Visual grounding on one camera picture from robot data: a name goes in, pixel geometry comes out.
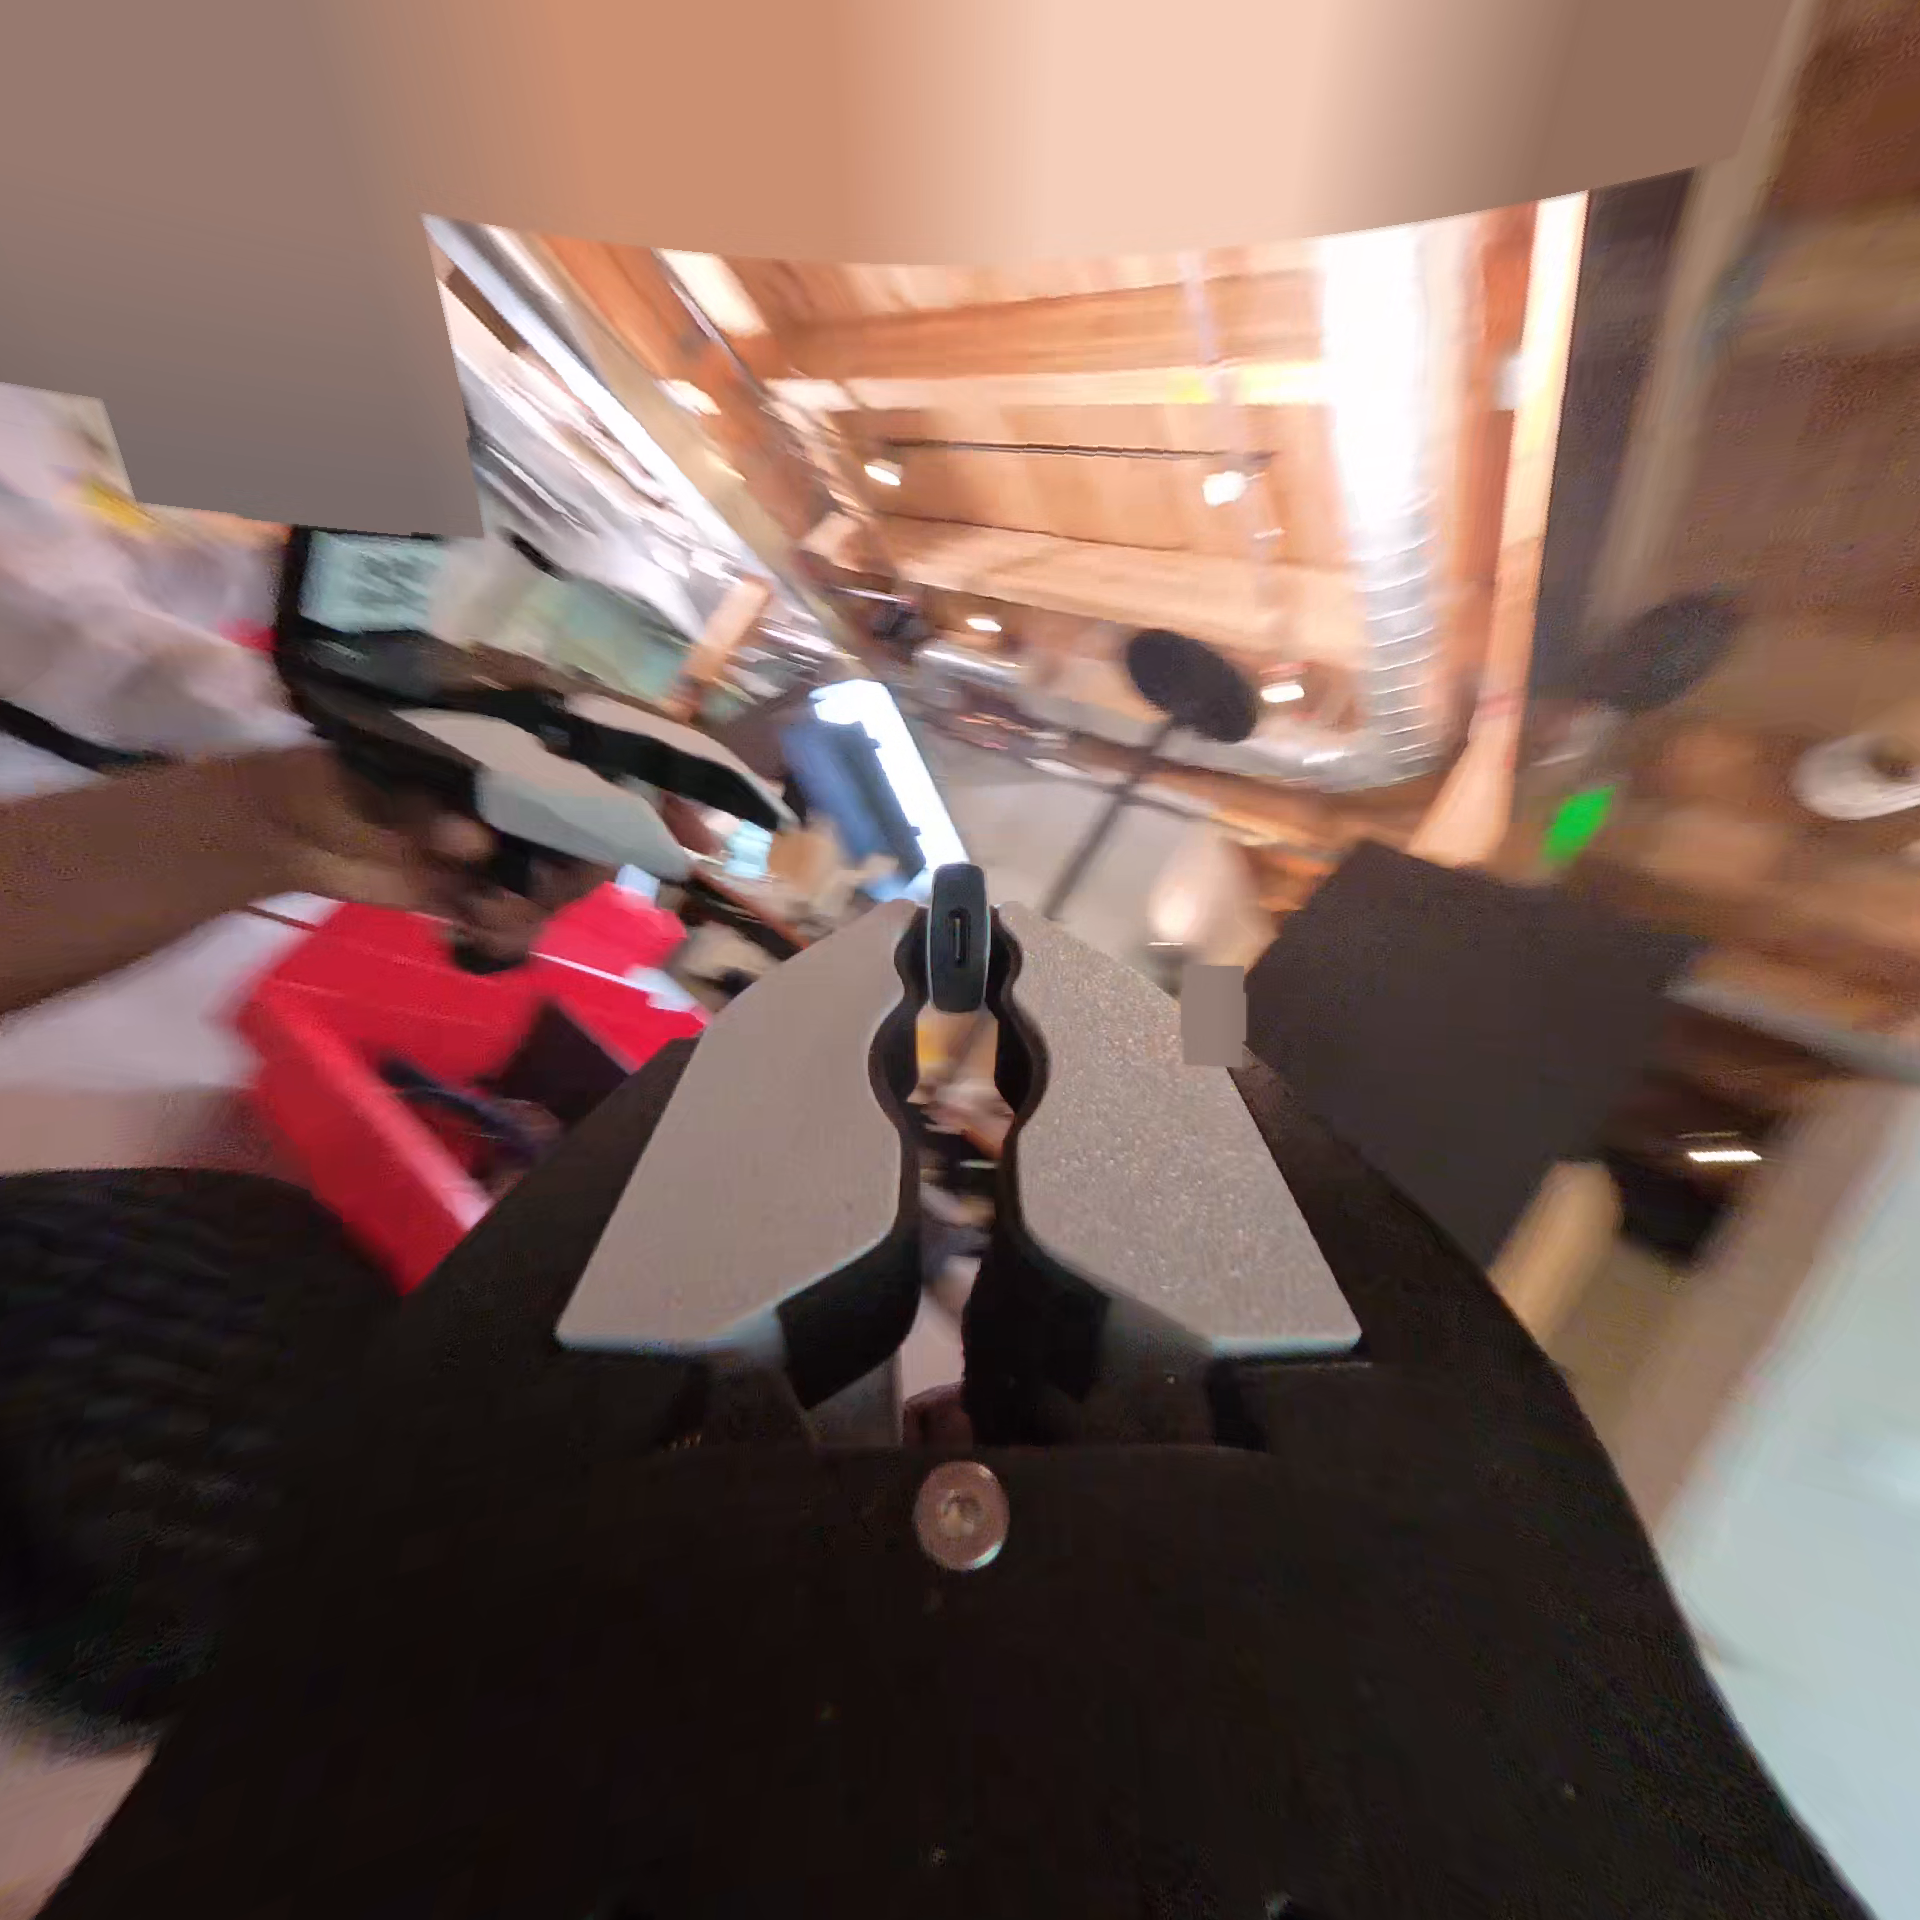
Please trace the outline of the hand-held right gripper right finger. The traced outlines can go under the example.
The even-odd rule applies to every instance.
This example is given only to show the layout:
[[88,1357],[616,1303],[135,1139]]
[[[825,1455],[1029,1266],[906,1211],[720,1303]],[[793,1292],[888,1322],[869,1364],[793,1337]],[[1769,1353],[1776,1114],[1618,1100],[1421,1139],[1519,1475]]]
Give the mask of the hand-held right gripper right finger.
[[972,1426],[1255,1426],[1268,1364],[1361,1327],[1231,1071],[1164,991],[1036,908],[995,911],[1010,1114],[965,1308]]

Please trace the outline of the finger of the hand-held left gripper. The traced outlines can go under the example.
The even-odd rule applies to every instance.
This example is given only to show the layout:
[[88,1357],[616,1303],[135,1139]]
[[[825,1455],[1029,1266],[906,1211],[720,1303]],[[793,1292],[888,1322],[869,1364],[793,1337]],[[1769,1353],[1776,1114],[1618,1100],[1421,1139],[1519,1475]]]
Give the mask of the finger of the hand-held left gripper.
[[783,796],[709,735],[604,692],[569,695],[569,747],[608,779],[628,779],[745,826],[797,824]]
[[591,765],[565,760],[507,717],[410,712],[404,735],[436,765],[465,776],[471,816],[492,833],[490,885],[538,885],[572,861],[684,881],[689,856],[655,805]]

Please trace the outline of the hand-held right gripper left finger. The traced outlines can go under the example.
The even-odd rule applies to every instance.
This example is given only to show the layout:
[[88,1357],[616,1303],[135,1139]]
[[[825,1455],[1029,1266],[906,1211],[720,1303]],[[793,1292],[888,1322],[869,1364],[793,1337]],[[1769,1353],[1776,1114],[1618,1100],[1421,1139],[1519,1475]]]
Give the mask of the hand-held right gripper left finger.
[[715,1016],[555,1327],[578,1353],[783,1375],[827,1404],[921,1301],[921,912],[884,903]]

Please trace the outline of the grey usb hub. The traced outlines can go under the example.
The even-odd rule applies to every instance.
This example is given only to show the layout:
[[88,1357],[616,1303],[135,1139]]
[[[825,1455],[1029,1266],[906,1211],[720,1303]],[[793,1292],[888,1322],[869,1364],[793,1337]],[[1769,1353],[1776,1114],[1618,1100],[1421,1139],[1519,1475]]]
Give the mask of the grey usb hub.
[[992,900],[986,873],[948,861],[933,873],[924,919],[925,1005],[944,1017],[986,1008],[992,973]]

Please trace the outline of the large red plastic bin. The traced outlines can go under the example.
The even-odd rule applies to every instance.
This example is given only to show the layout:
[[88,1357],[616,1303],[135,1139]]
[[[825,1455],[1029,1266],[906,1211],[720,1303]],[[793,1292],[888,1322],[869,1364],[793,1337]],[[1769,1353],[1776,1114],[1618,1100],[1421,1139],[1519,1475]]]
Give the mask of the large red plastic bin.
[[397,1292],[417,1290],[565,1133],[479,1081],[541,1002],[633,1071],[695,1040],[706,1013],[665,973],[685,928],[599,888],[541,930],[524,968],[456,968],[442,924],[338,906],[242,1000],[251,1106],[282,1155]]

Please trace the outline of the person's left forearm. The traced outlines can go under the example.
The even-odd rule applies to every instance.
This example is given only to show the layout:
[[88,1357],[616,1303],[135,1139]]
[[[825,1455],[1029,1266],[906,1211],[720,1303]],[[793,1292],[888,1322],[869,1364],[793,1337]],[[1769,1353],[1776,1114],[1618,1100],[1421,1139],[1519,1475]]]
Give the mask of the person's left forearm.
[[3,1013],[280,897],[479,924],[492,835],[328,747],[193,760],[3,807]]

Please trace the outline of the black bin divider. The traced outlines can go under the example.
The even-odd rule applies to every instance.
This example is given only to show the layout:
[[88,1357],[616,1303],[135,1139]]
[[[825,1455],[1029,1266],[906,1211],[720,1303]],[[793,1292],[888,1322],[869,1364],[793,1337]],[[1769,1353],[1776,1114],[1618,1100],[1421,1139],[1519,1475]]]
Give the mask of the black bin divider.
[[535,1111],[565,1133],[588,1121],[633,1065],[554,1000],[535,1008],[517,1047],[479,1081],[495,1103]]

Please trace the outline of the black panel with wooden rim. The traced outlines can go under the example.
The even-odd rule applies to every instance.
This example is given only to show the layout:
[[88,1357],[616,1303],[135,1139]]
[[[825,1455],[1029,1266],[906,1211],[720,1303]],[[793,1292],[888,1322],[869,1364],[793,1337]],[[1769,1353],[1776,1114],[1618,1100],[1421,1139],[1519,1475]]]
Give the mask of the black panel with wooden rim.
[[1698,941],[1554,888],[1361,843],[1245,973],[1251,1052],[1493,1265],[1589,1159]]

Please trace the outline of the black round stand lamp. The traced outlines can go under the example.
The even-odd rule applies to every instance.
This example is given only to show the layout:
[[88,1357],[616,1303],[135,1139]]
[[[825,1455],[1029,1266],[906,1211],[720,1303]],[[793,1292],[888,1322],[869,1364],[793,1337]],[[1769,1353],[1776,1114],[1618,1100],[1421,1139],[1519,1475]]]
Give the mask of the black round stand lamp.
[[1741,624],[1745,596],[1736,589],[1674,594],[1592,650],[1578,698],[1627,717],[1666,709],[1709,676]]
[[1121,666],[1135,692],[1159,713],[1141,747],[1127,762],[1116,789],[1099,805],[1041,908],[1059,921],[1097,856],[1111,842],[1123,815],[1135,805],[1141,783],[1161,763],[1164,747],[1188,735],[1219,747],[1239,747],[1261,717],[1261,700],[1245,674],[1205,640],[1165,628],[1136,631],[1121,652]]

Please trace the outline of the white round ceiling fixture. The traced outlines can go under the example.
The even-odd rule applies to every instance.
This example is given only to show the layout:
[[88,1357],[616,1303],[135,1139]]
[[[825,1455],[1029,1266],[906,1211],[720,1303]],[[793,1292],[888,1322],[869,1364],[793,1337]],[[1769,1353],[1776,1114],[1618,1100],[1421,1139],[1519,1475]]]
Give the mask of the white round ceiling fixture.
[[1887,735],[1815,744],[1791,776],[1793,797],[1834,826],[1875,826],[1917,810],[1917,753]]

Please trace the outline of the silver ventilation duct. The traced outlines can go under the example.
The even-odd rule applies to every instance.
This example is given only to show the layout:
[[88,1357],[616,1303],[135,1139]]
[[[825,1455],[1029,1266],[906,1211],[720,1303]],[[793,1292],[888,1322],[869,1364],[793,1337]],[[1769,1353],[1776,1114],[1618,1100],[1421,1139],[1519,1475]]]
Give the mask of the silver ventilation duct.
[[1428,493],[1341,487],[1361,652],[1352,723],[1317,768],[1336,796],[1378,793],[1440,773],[1458,751],[1450,663],[1456,594],[1450,546]]

